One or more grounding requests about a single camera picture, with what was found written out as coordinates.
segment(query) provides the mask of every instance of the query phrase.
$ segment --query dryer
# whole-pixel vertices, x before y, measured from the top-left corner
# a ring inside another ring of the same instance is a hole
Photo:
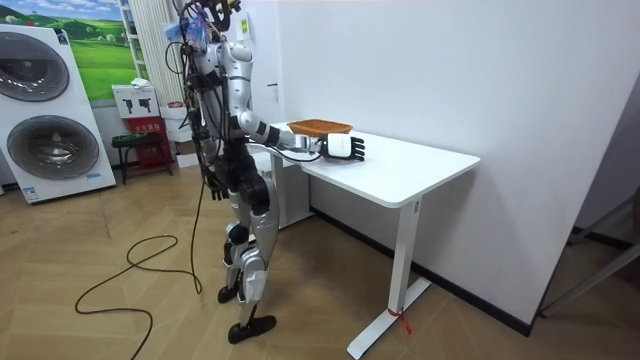
[[[66,34],[0,24],[0,148],[29,203],[115,185]]]

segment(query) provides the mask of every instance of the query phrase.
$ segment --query herringbone floor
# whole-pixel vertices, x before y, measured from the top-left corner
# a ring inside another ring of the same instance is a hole
[[[0,197],[0,359],[129,359],[146,317],[81,316],[74,302],[125,268],[127,249],[144,237],[177,235],[179,246],[149,265],[188,269],[198,191],[191,168],[37,206],[19,192]],[[385,309],[391,260],[317,218],[282,231],[258,310],[276,315],[278,325],[231,346],[227,330],[238,307],[215,300],[224,279],[223,228],[231,220],[226,203],[205,199],[196,245],[201,296],[188,276],[133,270],[88,296],[83,307],[151,311],[154,330],[139,359],[349,359],[347,344]],[[167,243],[145,245],[133,256]],[[551,296],[615,253],[597,244],[569,249]],[[395,324],[365,359],[638,359],[637,285],[612,277],[538,321],[530,338],[434,286],[407,312],[413,334]]]

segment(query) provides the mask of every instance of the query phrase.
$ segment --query robot leg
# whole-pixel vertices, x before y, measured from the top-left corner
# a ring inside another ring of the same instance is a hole
[[[252,206],[251,225],[256,243],[255,246],[247,248],[240,259],[242,273],[238,300],[241,312],[240,321],[229,330],[229,342],[232,344],[261,335],[276,326],[274,316],[254,317],[267,282],[269,260],[276,245],[280,225],[275,185],[268,178],[263,178],[262,181],[268,189],[269,198],[268,201],[261,201],[257,206]]]
[[[240,256],[249,246],[250,208],[240,193],[229,191],[229,202],[236,215],[236,221],[227,225],[224,243],[224,265],[227,267],[226,285],[218,291],[218,302],[224,304],[233,299],[240,289]]]

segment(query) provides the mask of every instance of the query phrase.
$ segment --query poster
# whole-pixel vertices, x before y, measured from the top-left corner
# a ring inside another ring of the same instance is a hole
[[[137,76],[118,0],[0,0],[0,23],[64,29],[89,100]]]

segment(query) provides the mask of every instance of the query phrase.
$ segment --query brown tray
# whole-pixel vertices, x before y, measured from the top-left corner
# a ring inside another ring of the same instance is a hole
[[[287,125],[294,134],[308,136],[322,136],[331,133],[348,134],[353,129],[351,125],[320,119],[294,121]]]

